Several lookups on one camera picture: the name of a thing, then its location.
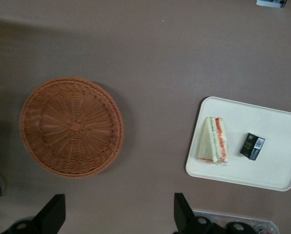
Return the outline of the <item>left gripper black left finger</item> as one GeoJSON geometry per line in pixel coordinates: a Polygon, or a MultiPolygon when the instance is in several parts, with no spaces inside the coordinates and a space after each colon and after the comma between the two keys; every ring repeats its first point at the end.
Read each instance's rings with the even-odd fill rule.
{"type": "Polygon", "coordinates": [[[57,234],[66,219],[65,195],[53,198],[34,216],[12,225],[13,234],[57,234]]]}

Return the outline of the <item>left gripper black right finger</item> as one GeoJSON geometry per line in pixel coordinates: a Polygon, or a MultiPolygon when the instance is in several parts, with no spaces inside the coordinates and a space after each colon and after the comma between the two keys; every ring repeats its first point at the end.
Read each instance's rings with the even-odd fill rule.
{"type": "Polygon", "coordinates": [[[174,194],[176,234],[223,234],[224,228],[204,216],[195,216],[183,193],[174,194]]]}

